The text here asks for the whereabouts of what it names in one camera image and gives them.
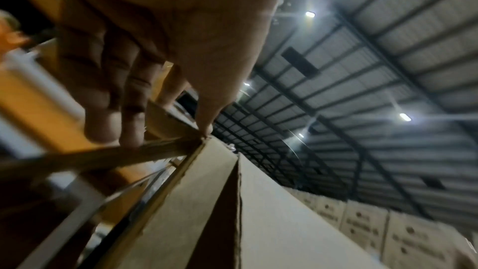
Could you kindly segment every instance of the warehouse ceiling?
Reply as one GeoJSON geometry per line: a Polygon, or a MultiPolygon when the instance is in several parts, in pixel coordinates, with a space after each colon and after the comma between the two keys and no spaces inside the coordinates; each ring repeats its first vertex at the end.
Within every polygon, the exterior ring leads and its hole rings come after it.
{"type": "Polygon", "coordinates": [[[477,114],[477,0],[283,0],[215,129],[281,185],[478,230],[477,114]]]}

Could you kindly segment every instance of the corrugated metal roof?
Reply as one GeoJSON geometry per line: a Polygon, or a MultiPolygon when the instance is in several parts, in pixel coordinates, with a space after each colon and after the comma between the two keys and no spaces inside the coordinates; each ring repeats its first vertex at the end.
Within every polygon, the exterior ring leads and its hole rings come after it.
{"type": "Polygon", "coordinates": [[[216,129],[284,186],[478,230],[477,37],[476,0],[285,0],[216,129]]]}

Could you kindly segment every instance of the finger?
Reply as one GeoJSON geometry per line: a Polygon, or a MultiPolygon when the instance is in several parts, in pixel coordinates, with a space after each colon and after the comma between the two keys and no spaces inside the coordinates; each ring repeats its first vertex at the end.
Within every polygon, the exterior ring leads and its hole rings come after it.
{"type": "Polygon", "coordinates": [[[61,6],[58,55],[64,83],[82,106],[105,109],[110,94],[100,66],[106,22],[83,0],[62,0],[61,6]]]}
{"type": "Polygon", "coordinates": [[[164,79],[156,103],[162,108],[168,109],[188,86],[189,83],[184,78],[181,68],[176,64],[173,65],[164,79]]]}
{"type": "Polygon", "coordinates": [[[199,95],[196,124],[203,135],[207,136],[213,132],[212,123],[214,119],[229,103],[228,99],[212,99],[199,95]]]}
{"type": "Polygon", "coordinates": [[[85,136],[94,142],[108,143],[121,135],[120,100],[128,73],[139,53],[139,47],[129,35],[117,27],[110,27],[105,35],[102,71],[110,92],[106,109],[87,109],[85,136]]]}
{"type": "Polygon", "coordinates": [[[128,75],[121,108],[121,146],[134,148],[143,144],[146,105],[162,63],[140,52],[128,75]]]}

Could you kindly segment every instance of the ceiling light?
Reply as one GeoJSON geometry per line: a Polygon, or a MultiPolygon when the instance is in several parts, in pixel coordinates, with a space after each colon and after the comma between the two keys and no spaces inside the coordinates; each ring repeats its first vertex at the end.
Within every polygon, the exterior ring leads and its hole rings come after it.
{"type": "Polygon", "coordinates": [[[410,122],[412,121],[412,118],[410,118],[407,114],[401,113],[399,114],[400,118],[402,118],[404,121],[410,122]]]}

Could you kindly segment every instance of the hand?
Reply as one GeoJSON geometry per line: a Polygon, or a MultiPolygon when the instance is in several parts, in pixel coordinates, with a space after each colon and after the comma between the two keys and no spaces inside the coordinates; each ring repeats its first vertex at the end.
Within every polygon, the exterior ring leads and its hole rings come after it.
{"type": "Polygon", "coordinates": [[[267,35],[278,0],[62,0],[59,60],[71,95],[86,109],[93,141],[143,142],[145,108],[165,60],[175,65],[158,102],[172,105],[188,83],[207,135],[233,102],[267,35]]]}

